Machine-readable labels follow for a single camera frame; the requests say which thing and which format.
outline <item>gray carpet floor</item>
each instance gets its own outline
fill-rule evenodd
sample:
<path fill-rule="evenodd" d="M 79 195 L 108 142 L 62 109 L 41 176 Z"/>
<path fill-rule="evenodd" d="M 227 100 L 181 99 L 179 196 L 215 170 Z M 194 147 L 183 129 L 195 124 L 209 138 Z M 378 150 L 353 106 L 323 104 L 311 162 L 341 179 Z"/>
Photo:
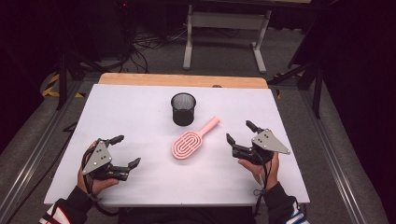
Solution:
<path fill-rule="evenodd" d="M 235 37 L 228 37 L 213 30 L 197 31 L 194 34 L 191 69 L 189 71 L 182 69 L 185 49 L 183 39 L 166 44 L 160 49 L 146 49 L 141 52 L 146 57 L 148 70 L 152 74 L 264 77 L 270 80 L 276 73 L 289 70 L 287 64 L 304 35 L 297 30 L 278 31 L 269 29 L 267 31 L 262 45 L 262 56 L 267 66 L 265 75 L 258 72 L 249 46 L 255 37 L 255 33 L 243 31 L 240 31 Z M 144 64 L 142 57 L 137 58 L 136 55 L 133 55 L 133 58 L 139 64 Z M 123 66 L 122 71 L 137 73 L 136 66 L 131 61 Z M 88 75 L 89 77 L 84 79 L 78 90 L 78 92 L 87 93 L 87 97 L 72 99 L 60 124 L 54 130 L 46 153 L 31 176 L 21 199 L 46 172 L 61 150 L 68 136 L 68 133 L 63 132 L 63 129 L 78 121 L 92 85 L 98 81 L 97 74 L 90 73 Z M 43 87 L 47 85 L 49 78 L 43 83 Z M 307 204 L 305 209 L 308 220 L 311 223 L 356 223 L 356 220 L 348 212 L 343 194 L 340 193 L 339 182 L 334 178 L 331 166 L 326 159 L 323 142 L 315 126 L 315 122 L 320 122 L 332 144 L 337 162 L 347 176 L 365 222 L 388 223 L 380 199 L 361 168 L 325 86 L 320 104 L 321 119 L 314 120 L 310 107 L 304 104 L 304 97 L 312 97 L 312 90 L 298 91 L 293 87 L 296 80 L 293 77 L 279 86 L 272 86 L 271 89 L 274 90 L 279 113 L 303 173 L 303 179 L 311 200 L 311 203 Z M 281 99 L 277 99 L 275 90 L 280 90 Z M 42 105 L 26 121 L 0 156 L 0 170 L 3 171 L 0 177 L 0 198 L 5 198 L 12 188 L 19 170 L 31 156 L 33 148 L 46 130 L 50 119 L 57 113 L 55 110 L 57 103 L 58 99 L 56 97 L 46 97 Z M 58 163 L 59 161 L 24 203 L 11 223 L 36 223 L 49 208 L 43 204 L 43 201 Z M 267 223 L 265 205 L 262 206 L 261 213 L 260 216 L 256 217 L 258 223 Z M 87 223 L 117 222 L 116 217 L 106 217 L 92 209 L 89 212 Z"/>

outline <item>white table surface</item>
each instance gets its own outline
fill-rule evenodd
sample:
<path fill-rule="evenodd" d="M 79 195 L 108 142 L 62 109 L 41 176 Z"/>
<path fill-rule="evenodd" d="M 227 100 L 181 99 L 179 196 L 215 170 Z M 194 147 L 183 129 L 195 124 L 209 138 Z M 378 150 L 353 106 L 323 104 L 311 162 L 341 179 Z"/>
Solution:
<path fill-rule="evenodd" d="M 171 98 L 179 92 L 197 101 L 194 122 L 179 127 L 172 121 Z M 199 131 L 211 118 L 220 124 L 204 136 L 203 144 L 188 159 L 172 156 L 173 142 L 186 131 Z M 44 203 L 67 198 L 77 183 L 77 172 L 87 147 L 97 138 L 125 135 L 110 146 L 112 164 L 127 166 L 141 158 L 127 181 L 104 190 L 99 197 L 106 206 L 211 206 L 253 205 L 259 184 L 232 157 L 226 141 L 229 133 L 236 144 L 251 147 L 249 119 L 268 128 L 288 148 L 279 154 L 278 179 L 299 203 L 309 203 L 304 181 L 276 108 L 273 94 L 264 89 L 196 87 L 93 86 L 76 131 L 64 153 Z"/>

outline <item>metal rail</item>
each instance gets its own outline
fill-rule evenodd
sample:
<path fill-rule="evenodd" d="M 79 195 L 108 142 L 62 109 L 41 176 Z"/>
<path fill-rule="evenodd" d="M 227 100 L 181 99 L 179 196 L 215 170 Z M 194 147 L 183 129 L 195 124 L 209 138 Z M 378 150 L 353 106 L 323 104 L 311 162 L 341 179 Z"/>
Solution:
<path fill-rule="evenodd" d="M 35 169 L 37 168 L 44 153 L 46 152 L 50 140 L 54 134 L 54 131 L 58 127 L 58 124 L 61 121 L 64 112 L 67 110 L 67 107 L 69 107 L 72 99 L 78 92 L 80 85 L 80 81 L 74 81 L 70 85 L 70 92 L 66 102 L 64 103 L 64 106 L 60 110 L 55 111 L 49 122 L 49 125 L 47 126 L 46 130 L 44 131 L 37 145 L 35 146 L 35 149 L 33 150 L 31 156 L 29 157 L 23 168 L 20 170 L 16 181 L 14 182 L 6 198 L 0 205 L 0 223 L 6 223 L 9 219 L 9 216 L 11 215 L 15 205 L 17 204 L 18 199 L 23 194 L 23 191 L 29 183 L 30 178 L 33 176 Z"/>
<path fill-rule="evenodd" d="M 303 98 L 304 105 L 307 108 L 309 113 L 309 117 L 311 118 L 312 123 L 315 126 L 316 131 L 318 132 L 318 136 L 320 138 L 321 143 L 324 148 L 324 155 L 327 163 L 329 163 L 330 169 L 332 170 L 332 175 L 334 177 L 335 183 L 337 184 L 338 189 L 340 190 L 341 196 L 343 197 L 344 203 L 346 205 L 346 210 L 349 213 L 349 216 L 353 223 L 367 223 L 358 203 L 355 200 L 355 196 L 353 195 L 352 188 L 350 187 L 347 176 L 344 174 L 343 169 L 341 168 L 340 163 L 335 156 L 334 149 L 329 140 L 329 137 L 320 121 L 320 119 L 316 118 L 316 115 L 312 109 L 312 99 L 309 96 L 308 91 L 300 91 L 300 94 Z"/>

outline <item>sleeve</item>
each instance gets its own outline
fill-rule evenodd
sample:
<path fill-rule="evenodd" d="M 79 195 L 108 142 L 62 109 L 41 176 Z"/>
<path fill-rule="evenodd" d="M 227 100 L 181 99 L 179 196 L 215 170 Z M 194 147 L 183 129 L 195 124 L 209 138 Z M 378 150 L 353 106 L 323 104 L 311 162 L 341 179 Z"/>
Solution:
<path fill-rule="evenodd" d="M 87 212 L 92 207 L 92 200 L 79 187 L 75 187 L 67 200 L 60 199 L 47 211 L 38 223 L 84 223 Z"/>
<path fill-rule="evenodd" d="M 296 198 L 288 196 L 279 182 L 264 194 L 264 200 L 270 224 L 309 223 L 299 210 Z"/>

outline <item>brush handle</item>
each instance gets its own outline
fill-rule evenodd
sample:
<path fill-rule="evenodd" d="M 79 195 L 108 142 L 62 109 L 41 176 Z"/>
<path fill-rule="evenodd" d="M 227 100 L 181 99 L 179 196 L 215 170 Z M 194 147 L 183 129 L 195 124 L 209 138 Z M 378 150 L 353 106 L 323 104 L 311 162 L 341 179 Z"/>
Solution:
<path fill-rule="evenodd" d="M 204 134 L 206 134 L 207 132 L 209 132 L 210 130 L 212 130 L 212 128 L 214 128 L 216 125 L 218 125 L 218 123 L 220 123 L 220 120 L 218 117 L 213 117 L 213 119 L 211 119 L 204 128 L 201 129 L 201 131 L 198 132 L 198 135 L 200 137 L 203 137 Z"/>

